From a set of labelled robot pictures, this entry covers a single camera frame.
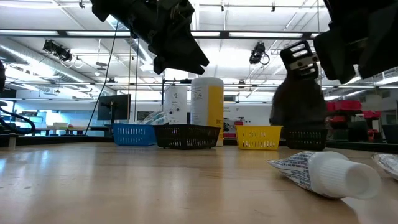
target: white cap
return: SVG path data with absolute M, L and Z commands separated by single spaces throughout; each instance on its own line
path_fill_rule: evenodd
M 336 197 L 370 199 L 379 193 L 379 174 L 368 165 L 344 159 L 327 159 L 319 168 L 324 190 Z

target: table surface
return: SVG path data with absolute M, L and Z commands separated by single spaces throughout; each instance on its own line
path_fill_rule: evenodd
M 178 151 L 78 143 L 0 151 L 0 223 L 397 223 L 398 182 L 371 152 L 327 149 L 375 167 L 381 193 L 329 200 L 267 164 L 299 151 Z

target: black basket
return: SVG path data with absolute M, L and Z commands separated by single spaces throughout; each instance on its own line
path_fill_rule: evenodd
M 398 144 L 398 125 L 383 125 L 383 132 L 388 144 Z
M 328 137 L 327 129 L 284 129 L 284 135 L 289 149 L 323 150 Z
M 209 149 L 217 144 L 219 127 L 192 124 L 155 125 L 157 145 L 171 149 Z

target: yellow container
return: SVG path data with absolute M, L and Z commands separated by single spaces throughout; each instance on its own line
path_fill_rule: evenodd
M 240 149 L 278 150 L 282 126 L 236 126 Z

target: blue basket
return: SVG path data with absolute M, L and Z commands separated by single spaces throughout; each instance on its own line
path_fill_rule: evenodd
M 156 136 L 152 125 L 114 124 L 114 142 L 118 146 L 152 146 Z

